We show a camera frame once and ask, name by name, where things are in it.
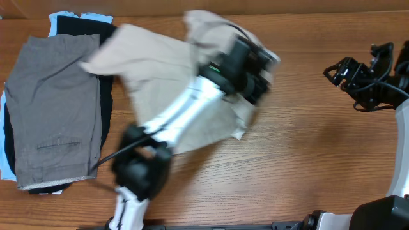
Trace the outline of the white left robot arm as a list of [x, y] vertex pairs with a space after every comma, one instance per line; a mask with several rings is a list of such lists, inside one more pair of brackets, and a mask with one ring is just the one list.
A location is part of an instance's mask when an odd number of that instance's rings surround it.
[[141, 126], [129, 125], [112, 160], [117, 187], [115, 214], [105, 229], [142, 229], [149, 202], [164, 186], [174, 149], [200, 115], [225, 96], [241, 95], [254, 105], [268, 90], [262, 73], [280, 59], [248, 38], [237, 36], [227, 53], [220, 52], [163, 112]]

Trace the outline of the beige shorts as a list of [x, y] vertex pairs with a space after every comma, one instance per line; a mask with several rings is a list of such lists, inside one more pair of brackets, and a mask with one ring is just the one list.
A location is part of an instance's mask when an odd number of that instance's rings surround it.
[[[185, 12], [186, 41], [122, 24], [80, 66], [97, 75], [121, 78], [140, 124], [168, 108], [193, 81], [198, 64], [227, 51], [240, 27], [209, 11]], [[234, 137], [241, 139], [256, 107], [241, 95], [227, 96], [200, 115], [181, 138], [177, 154]]]

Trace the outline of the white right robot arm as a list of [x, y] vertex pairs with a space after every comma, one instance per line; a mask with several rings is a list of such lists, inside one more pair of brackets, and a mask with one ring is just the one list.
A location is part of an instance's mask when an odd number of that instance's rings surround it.
[[316, 210], [294, 229], [408, 229], [408, 43], [396, 60], [393, 43], [372, 45], [369, 65], [352, 57], [326, 68], [324, 76], [350, 95], [359, 112], [395, 110], [398, 138], [394, 175], [387, 195], [360, 205], [352, 214], [336, 215]]

